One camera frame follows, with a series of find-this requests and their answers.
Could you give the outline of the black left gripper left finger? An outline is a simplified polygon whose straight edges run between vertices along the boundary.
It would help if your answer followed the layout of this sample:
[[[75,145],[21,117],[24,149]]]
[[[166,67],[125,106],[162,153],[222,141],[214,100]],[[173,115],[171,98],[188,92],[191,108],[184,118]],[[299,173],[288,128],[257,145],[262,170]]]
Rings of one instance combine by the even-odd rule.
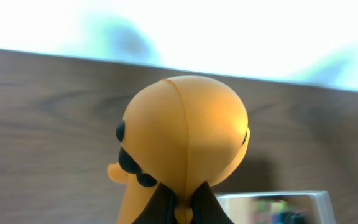
[[[177,224],[174,191],[159,184],[142,213],[133,224]]]

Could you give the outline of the multicoloured puzzle cube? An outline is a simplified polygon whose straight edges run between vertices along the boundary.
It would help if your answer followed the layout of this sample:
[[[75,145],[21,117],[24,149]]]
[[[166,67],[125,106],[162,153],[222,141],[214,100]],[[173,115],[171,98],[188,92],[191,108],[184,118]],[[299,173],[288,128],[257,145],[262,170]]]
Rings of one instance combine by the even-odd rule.
[[[310,224],[308,212],[284,200],[258,199],[252,204],[251,224]]]

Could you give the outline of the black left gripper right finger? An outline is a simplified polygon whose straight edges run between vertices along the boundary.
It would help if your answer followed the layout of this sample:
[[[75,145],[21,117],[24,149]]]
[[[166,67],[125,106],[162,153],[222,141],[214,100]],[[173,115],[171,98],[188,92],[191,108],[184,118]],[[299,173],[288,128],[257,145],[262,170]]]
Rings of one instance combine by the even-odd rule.
[[[193,218],[191,224],[234,224],[220,206],[207,182],[203,182],[191,196]]]

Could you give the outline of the orange toy dinosaur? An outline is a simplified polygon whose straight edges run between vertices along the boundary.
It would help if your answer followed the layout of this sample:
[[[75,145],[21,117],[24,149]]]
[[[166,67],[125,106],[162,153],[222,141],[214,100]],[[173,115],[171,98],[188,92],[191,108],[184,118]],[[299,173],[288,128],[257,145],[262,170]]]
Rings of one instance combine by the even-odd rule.
[[[177,223],[191,223],[191,196],[228,178],[243,160],[250,129],[237,93],[213,78],[170,77],[129,102],[116,129],[119,158],[108,177],[126,191],[117,224],[133,224],[159,184],[177,196]]]

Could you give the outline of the white cardboard box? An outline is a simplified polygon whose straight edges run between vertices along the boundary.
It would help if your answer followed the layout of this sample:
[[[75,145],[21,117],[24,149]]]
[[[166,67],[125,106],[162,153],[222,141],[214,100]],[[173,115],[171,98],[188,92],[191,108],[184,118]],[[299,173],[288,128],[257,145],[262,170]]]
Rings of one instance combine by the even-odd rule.
[[[336,224],[327,191],[216,194],[235,224]]]

